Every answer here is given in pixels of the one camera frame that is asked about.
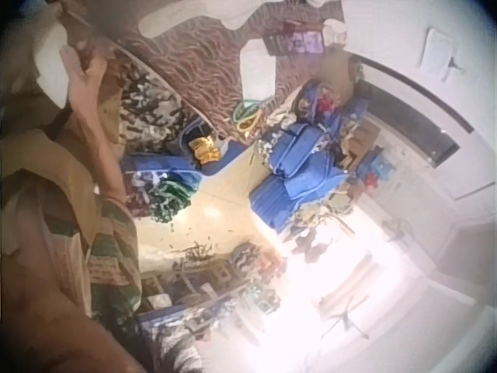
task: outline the hand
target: hand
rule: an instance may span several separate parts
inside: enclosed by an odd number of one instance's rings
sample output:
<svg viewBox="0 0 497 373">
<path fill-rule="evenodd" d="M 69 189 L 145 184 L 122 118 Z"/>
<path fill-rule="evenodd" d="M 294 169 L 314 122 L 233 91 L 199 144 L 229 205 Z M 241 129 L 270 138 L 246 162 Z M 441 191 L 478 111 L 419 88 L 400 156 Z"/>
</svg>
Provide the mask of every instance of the hand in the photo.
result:
<svg viewBox="0 0 497 373">
<path fill-rule="evenodd" d="M 106 72 L 106 59 L 98 52 L 93 54 L 86 71 L 75 49 L 66 46 L 61 50 L 62 61 L 69 75 L 69 102 L 80 120 L 92 122 L 97 116 L 100 84 Z"/>
</svg>

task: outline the white cloth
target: white cloth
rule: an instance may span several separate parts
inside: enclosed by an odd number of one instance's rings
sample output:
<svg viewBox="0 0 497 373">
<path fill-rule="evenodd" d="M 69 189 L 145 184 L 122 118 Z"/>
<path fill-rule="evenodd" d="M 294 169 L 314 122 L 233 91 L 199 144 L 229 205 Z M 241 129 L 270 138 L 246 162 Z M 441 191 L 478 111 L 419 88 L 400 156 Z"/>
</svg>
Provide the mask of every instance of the white cloth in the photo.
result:
<svg viewBox="0 0 497 373">
<path fill-rule="evenodd" d="M 240 51 L 243 99 L 263 101 L 276 91 L 276 57 L 262 39 L 252 39 Z"/>
</svg>

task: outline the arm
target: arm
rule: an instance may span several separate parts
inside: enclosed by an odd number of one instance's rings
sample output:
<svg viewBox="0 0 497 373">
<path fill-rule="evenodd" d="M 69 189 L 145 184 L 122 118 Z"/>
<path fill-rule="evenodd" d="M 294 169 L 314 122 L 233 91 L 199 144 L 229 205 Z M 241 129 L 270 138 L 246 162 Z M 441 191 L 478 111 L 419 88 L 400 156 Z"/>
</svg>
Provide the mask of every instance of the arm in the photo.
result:
<svg viewBox="0 0 497 373">
<path fill-rule="evenodd" d="M 123 175 L 116 156 L 102 129 L 97 106 L 100 83 L 106 70 L 106 60 L 95 54 L 86 71 L 82 70 L 76 51 L 66 47 L 61 51 L 69 75 L 69 101 L 82 128 L 82 133 L 96 171 L 96 182 L 104 197 L 126 203 Z"/>
</svg>

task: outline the tiled floor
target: tiled floor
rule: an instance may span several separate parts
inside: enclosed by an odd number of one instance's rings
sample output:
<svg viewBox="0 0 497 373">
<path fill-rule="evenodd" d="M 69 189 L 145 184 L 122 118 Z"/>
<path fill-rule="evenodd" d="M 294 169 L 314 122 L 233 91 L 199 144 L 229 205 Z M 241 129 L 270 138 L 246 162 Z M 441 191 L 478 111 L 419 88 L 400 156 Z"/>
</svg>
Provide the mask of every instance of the tiled floor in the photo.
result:
<svg viewBox="0 0 497 373">
<path fill-rule="evenodd" d="M 195 242 L 211 242 L 217 253 L 229 253 L 240 243 L 251 241 L 268 246 L 257 217 L 250 210 L 249 193 L 269 174 L 249 148 L 226 169 L 206 177 L 192 204 L 169 224 L 150 219 L 137 221 L 141 270 L 161 267 L 184 255 L 178 250 Z"/>
</svg>

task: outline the person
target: person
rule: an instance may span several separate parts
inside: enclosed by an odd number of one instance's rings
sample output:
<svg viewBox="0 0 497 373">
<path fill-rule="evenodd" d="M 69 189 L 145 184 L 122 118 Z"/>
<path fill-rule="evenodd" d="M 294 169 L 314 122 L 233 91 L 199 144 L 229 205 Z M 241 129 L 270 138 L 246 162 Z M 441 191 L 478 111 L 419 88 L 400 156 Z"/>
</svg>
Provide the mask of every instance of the person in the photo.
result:
<svg viewBox="0 0 497 373">
<path fill-rule="evenodd" d="M 200 372 L 182 343 L 165 349 L 134 316 L 137 232 L 97 110 L 106 59 L 97 50 L 83 69 L 72 47 L 61 56 L 89 165 L 39 129 L 0 141 L 1 370 Z"/>
</svg>

